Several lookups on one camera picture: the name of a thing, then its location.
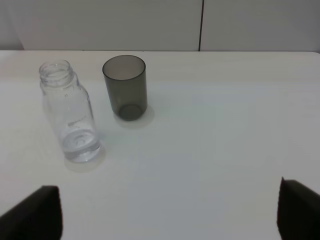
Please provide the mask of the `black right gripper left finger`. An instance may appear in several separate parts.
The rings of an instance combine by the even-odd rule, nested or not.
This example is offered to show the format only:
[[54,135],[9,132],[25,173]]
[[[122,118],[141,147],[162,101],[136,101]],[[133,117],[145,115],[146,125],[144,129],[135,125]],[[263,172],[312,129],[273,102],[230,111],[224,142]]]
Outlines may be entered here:
[[42,186],[0,216],[2,240],[60,240],[62,205],[59,188]]

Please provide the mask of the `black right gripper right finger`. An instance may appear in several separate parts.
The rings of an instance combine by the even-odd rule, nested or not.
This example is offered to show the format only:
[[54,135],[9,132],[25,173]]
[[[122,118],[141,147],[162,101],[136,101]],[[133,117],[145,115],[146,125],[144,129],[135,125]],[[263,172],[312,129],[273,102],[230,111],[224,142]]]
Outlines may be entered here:
[[320,195],[293,179],[281,179],[277,228],[282,240],[320,238]]

